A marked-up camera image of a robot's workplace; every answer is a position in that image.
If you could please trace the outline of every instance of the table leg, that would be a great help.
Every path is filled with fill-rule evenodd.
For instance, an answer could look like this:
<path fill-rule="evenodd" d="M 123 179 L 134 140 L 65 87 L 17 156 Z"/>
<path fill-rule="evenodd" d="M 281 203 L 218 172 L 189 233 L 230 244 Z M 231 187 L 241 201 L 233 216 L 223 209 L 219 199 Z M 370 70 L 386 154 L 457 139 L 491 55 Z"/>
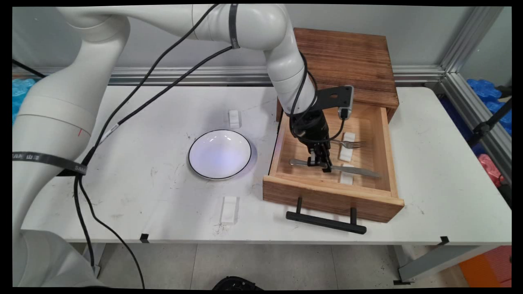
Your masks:
<path fill-rule="evenodd" d="M 416 259 L 412 259 L 412 257 L 406 254 L 406 250 L 403 247 L 394 247 L 400 263 L 398 270 L 400 280 L 401 282 L 415 282 L 417 279 L 436 274 L 460 262 L 490 251 L 497 246 L 442 245 Z"/>
<path fill-rule="evenodd" d="M 98 278 L 98 275 L 100 274 L 100 269 L 101 269 L 98 264 L 100 263 L 101 256 L 104 253 L 105 243 L 93 243 L 92 245 L 93 245 L 93 254 L 94 254 L 94 258 L 95 258 L 95 276 Z M 88 249 L 87 245 L 85 246 L 84 254 L 82 254 L 82 255 L 84 256 L 85 259 L 87 259 L 87 261 L 90 262 L 89 249 Z"/>

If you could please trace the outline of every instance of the white block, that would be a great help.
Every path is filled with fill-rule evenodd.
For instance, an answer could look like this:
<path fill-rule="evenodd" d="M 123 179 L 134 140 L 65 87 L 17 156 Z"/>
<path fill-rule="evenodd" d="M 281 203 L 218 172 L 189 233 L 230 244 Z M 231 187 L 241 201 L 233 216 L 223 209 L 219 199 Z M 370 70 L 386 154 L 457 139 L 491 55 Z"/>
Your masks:
<path fill-rule="evenodd" d="M 233 225 L 238 220 L 238 197 L 223 197 L 221 224 Z"/>
<path fill-rule="evenodd" d="M 342 166 L 354 167 L 352 164 L 344 163 Z M 341 184 L 352 185 L 354 182 L 354 174 L 340 172 L 339 182 Z"/>
<path fill-rule="evenodd" d="M 240 112 L 236 109 L 229 110 L 229 126 L 231 129 L 239 129 L 240 124 Z"/>
<path fill-rule="evenodd" d="M 356 134 L 351 132 L 346 132 L 343 134 L 343 141 L 355 142 Z M 353 150 L 341 146 L 339 149 L 339 160 L 350 162 L 353 157 Z"/>

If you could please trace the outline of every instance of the wooden lid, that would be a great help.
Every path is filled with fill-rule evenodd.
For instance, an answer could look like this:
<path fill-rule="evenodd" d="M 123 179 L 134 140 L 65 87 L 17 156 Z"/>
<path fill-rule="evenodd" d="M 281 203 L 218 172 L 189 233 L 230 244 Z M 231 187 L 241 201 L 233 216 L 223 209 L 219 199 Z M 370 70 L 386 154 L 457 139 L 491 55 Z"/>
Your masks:
<path fill-rule="evenodd" d="M 354 102 L 387 108 L 400 104 L 385 36 L 295 28 L 318 89 L 352 85 Z"/>

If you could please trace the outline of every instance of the metal frame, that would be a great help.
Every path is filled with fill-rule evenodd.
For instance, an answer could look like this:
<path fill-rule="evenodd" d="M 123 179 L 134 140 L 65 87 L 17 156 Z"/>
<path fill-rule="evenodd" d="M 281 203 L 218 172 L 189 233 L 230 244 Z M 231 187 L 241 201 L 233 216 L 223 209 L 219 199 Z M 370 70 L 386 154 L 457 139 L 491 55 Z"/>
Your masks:
<path fill-rule="evenodd" d="M 477 6 L 474 8 L 441 62 L 441 67 L 445 72 L 459 72 L 497 19 L 501 10 L 503 10 L 503 7 Z"/>
<path fill-rule="evenodd" d="M 441 80 L 441 86 L 471 130 L 492 116 L 459 73 L 447 74 Z M 512 137 L 497 123 L 482 139 L 482 145 L 507 183 L 512 186 Z"/>
<path fill-rule="evenodd" d="M 406 246 L 396 245 L 394 250 L 400 266 L 398 272 L 401 282 L 415 282 L 496 247 L 441 245 L 416 259 L 413 259 Z"/>
<path fill-rule="evenodd" d="M 445 70 L 437 65 L 393 65 L 392 73 L 396 84 L 425 84 L 439 82 L 443 78 Z"/>
<path fill-rule="evenodd" d="M 38 72 L 50 75 L 62 67 L 37 68 Z M 186 73 L 190 67 L 160 67 L 153 71 L 144 85 L 167 86 Z M 116 68 L 111 74 L 109 86 L 138 85 L 149 69 L 144 67 Z M 445 71 L 437 65 L 392 66 L 394 80 L 397 84 L 437 83 Z M 37 76 L 17 67 L 12 70 L 13 76 L 19 78 L 38 78 Z M 187 76 L 179 85 L 184 86 L 270 86 L 272 85 L 264 66 L 236 67 L 201 67 Z"/>
<path fill-rule="evenodd" d="M 475 7 L 441 62 L 441 68 L 445 71 L 441 87 L 471 130 L 480 122 L 487 121 L 492 113 L 459 71 L 502 10 L 503 7 Z M 512 186 L 512 137 L 497 123 L 483 138 L 482 145 Z"/>

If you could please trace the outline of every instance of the fork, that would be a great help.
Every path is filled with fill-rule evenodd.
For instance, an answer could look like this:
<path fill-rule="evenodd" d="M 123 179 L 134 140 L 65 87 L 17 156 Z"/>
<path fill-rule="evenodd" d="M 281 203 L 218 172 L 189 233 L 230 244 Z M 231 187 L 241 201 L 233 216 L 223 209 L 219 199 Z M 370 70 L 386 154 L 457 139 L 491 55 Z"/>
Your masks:
<path fill-rule="evenodd" d="M 332 141 L 334 141 L 336 143 L 340 143 L 343 147 L 348 148 L 348 149 L 356 149 L 356 148 L 365 147 L 365 145 L 367 144 L 366 141 L 350 142 L 350 141 L 340 141 L 340 140 L 336 140 L 336 139 L 333 139 Z"/>

